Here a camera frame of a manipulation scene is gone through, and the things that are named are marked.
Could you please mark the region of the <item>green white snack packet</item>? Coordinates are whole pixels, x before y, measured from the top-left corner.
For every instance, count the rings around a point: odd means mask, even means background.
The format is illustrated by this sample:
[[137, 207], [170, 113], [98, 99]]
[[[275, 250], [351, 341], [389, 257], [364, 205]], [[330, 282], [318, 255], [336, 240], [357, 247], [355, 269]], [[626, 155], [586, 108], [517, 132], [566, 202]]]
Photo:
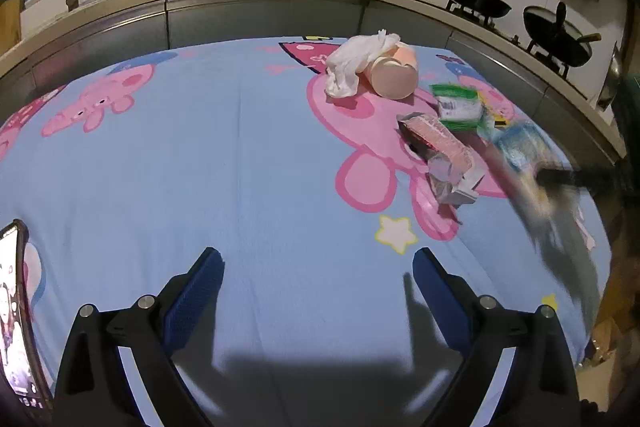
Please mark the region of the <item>green white snack packet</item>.
[[440, 122], [451, 131], [469, 131], [480, 127], [484, 105], [473, 88], [453, 83], [432, 84]]

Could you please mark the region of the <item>white tissue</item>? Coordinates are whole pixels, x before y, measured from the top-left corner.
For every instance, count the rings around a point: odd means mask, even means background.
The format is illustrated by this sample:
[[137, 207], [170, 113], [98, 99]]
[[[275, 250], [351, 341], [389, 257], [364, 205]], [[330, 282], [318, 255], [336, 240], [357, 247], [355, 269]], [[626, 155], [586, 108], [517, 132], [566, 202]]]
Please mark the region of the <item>white tissue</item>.
[[326, 58], [326, 94], [331, 98], [355, 96], [359, 75], [377, 58], [396, 49], [398, 43], [400, 37], [385, 29], [375, 35], [349, 38]]

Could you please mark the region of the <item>pink white crushed carton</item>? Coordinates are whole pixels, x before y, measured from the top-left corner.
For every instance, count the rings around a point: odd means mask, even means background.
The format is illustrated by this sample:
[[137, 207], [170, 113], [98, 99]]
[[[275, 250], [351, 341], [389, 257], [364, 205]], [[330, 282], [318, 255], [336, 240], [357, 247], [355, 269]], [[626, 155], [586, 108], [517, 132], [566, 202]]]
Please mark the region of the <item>pink white crushed carton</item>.
[[472, 150], [436, 117], [427, 113], [398, 115], [400, 134], [426, 162], [426, 176], [439, 204], [458, 207], [476, 202], [485, 169]]

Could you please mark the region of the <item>smartphone with lit screen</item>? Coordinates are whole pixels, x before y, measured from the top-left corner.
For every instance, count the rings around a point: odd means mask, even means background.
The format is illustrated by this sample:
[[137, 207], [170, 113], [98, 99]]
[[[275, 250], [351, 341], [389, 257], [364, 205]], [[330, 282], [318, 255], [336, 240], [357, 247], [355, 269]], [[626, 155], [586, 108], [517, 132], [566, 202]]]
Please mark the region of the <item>smartphone with lit screen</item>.
[[13, 220], [1, 230], [1, 403], [20, 426], [49, 426], [52, 398], [30, 317], [24, 256], [28, 230]]

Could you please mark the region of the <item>black lidded wok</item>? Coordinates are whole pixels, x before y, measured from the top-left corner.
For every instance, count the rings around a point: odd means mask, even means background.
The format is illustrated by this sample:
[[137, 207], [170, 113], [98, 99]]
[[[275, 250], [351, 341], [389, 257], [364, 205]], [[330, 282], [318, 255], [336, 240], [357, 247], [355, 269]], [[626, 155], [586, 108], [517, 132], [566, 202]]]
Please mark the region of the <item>black lidded wok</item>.
[[592, 57], [591, 43], [599, 42], [598, 32], [584, 34], [567, 19], [567, 6], [559, 1], [554, 11], [538, 5], [523, 10], [525, 29], [529, 35], [527, 52], [542, 49], [547, 58], [555, 58], [562, 65], [582, 67]]

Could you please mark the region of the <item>steel wok lid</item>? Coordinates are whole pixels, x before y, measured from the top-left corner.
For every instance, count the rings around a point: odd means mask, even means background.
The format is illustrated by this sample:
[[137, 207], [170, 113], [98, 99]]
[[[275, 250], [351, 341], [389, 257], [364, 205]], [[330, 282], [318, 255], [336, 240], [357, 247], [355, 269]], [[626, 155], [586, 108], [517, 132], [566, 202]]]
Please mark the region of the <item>steel wok lid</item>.
[[617, 93], [618, 86], [620, 85], [620, 78], [623, 75], [623, 57], [622, 52], [617, 44], [614, 44], [614, 48], [611, 55], [610, 64], [608, 64], [608, 71], [606, 72], [605, 80], [598, 95], [596, 107], [600, 110], [605, 110], [610, 106]]

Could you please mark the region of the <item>blue cartoon pig tablecloth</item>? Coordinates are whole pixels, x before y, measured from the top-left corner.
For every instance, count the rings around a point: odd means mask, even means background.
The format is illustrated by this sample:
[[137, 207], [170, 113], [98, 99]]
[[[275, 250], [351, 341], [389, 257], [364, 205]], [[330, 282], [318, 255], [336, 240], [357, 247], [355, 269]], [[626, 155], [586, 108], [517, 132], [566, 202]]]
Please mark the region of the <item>blue cartoon pig tablecloth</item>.
[[491, 176], [439, 205], [397, 130], [435, 83], [513, 98], [461, 53], [417, 48], [420, 86], [394, 102], [324, 91], [333, 42], [236, 40], [143, 55], [22, 108], [1, 145], [1, 219], [29, 231], [32, 327], [54, 383], [77, 310], [155, 294], [206, 247], [224, 258], [175, 362], [218, 426], [416, 426], [460, 364], [414, 285], [430, 248], [477, 294], [552, 306], [584, 355], [611, 248], [597, 206], [541, 230]]

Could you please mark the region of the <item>pink paper cup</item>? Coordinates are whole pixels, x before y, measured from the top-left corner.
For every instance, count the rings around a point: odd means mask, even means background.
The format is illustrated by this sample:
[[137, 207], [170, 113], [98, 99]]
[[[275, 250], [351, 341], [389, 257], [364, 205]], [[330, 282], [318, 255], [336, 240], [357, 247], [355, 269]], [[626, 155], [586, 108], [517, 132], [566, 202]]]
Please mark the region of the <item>pink paper cup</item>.
[[416, 51], [412, 46], [398, 42], [368, 66], [366, 77], [372, 90], [381, 98], [394, 101], [408, 98], [419, 83]]

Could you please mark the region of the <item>yellow snack wrapper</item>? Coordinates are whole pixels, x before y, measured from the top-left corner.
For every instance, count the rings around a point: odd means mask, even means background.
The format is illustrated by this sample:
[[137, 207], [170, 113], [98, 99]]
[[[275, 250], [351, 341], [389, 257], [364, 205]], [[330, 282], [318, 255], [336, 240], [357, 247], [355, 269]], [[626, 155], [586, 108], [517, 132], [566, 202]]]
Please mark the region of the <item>yellow snack wrapper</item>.
[[537, 176], [562, 171], [564, 165], [549, 141], [528, 121], [514, 121], [497, 131], [482, 157], [491, 176], [506, 193], [524, 221], [542, 228], [560, 218], [577, 217], [578, 194], [574, 188], [546, 185]]

